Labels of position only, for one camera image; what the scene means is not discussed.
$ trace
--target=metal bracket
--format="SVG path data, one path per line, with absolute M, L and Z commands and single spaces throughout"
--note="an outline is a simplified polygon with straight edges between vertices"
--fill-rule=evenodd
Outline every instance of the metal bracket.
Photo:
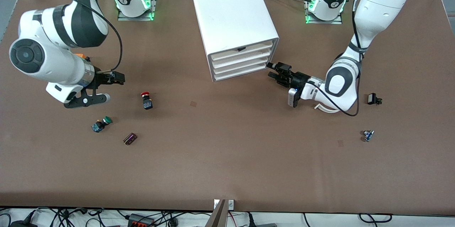
M 341 12 L 343 11 L 343 7 L 346 3 L 346 0 L 343 2 L 343 6 L 341 7 L 340 13 L 338 13 L 337 17 L 331 21 L 323 21 L 316 16 L 308 9 L 314 6 L 315 0 L 313 2 L 304 2 L 305 8 L 305 23 L 317 23 L 317 24 L 343 24 L 343 19 L 341 18 Z
M 213 200 L 213 209 L 215 210 L 216 209 L 216 206 L 218 205 L 218 203 L 220 202 L 220 200 Z M 227 205 L 228 205 L 228 210 L 229 211 L 234 211 L 234 200 L 228 200 L 227 202 Z
M 226 227 L 229 209 L 234 209 L 234 200 L 215 200 L 215 209 L 205 227 Z
M 138 17 L 127 17 L 125 16 L 120 10 L 118 10 L 118 21 L 153 21 L 155 18 L 155 9 L 156 9 L 156 0 L 150 0 L 148 2 L 150 4 L 150 8 L 141 14 Z

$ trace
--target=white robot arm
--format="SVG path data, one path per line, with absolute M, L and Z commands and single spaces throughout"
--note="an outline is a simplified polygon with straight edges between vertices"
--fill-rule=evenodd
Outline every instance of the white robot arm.
M 147 10 L 143 0 L 118 0 L 122 12 L 136 17 Z M 109 101 L 96 94 L 101 84 L 123 84 L 118 72 L 98 73 L 87 59 L 70 48 L 97 47 L 108 33 L 107 20 L 97 0 L 73 0 L 69 5 L 31 10 L 21 16 L 18 39 L 10 47 L 10 60 L 24 74 L 45 80 L 46 91 L 65 107 L 82 107 Z M 93 95 L 85 89 L 92 89 Z
M 405 1 L 360 0 L 355 14 L 358 37 L 354 35 L 345 52 L 335 59 L 325 80 L 299 72 L 293 73 L 291 66 L 283 63 L 269 63 L 268 67 L 278 72 L 269 73 L 269 76 L 290 88 L 288 104 L 296 107 L 299 99 L 312 99 L 343 112 L 350 109 L 358 99 L 355 84 L 360 76 L 363 54 L 374 37 L 392 23 Z

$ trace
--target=table surface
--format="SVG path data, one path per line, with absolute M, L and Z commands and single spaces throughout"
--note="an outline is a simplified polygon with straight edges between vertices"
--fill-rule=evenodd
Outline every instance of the table surface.
M 192 0 L 158 0 L 150 22 L 113 21 L 100 0 L 127 81 L 100 87 L 108 104 L 65 109 L 7 55 L 24 11 L 69 2 L 18 0 L 0 45 L 0 205 L 210 210 L 229 198 L 238 211 L 454 213 L 455 39 L 441 0 L 408 0 L 373 41 L 355 118 L 289 107 L 266 70 L 213 83 Z M 323 78 L 353 34 L 350 3 L 342 25 L 305 24 L 297 0 L 265 3 L 280 36 L 273 61 Z M 111 68 L 117 37 L 73 52 Z M 384 104 L 367 105 L 372 92 Z M 94 133 L 105 115 L 113 123 Z

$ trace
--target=black connector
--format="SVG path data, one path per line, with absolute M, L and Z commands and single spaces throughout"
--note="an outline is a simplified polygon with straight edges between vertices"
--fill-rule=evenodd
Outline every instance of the black connector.
M 24 221 L 15 221 L 12 222 L 9 227 L 38 227 L 32 223 L 25 223 Z
M 135 227 L 148 227 L 153 225 L 155 220 L 150 217 L 144 217 L 137 214 L 130 214 L 130 218 L 128 219 L 128 226 L 135 226 Z
M 382 98 L 378 98 L 376 96 L 376 93 L 371 93 L 371 94 L 368 95 L 368 104 L 369 105 L 372 105 L 372 104 L 381 105 L 382 104 Z
M 178 226 L 178 220 L 177 218 L 171 218 L 169 219 L 169 227 L 177 227 Z
M 253 215 L 250 212 L 247 212 L 248 216 L 250 217 L 250 225 L 248 227 L 256 227 L 255 220 L 253 219 Z

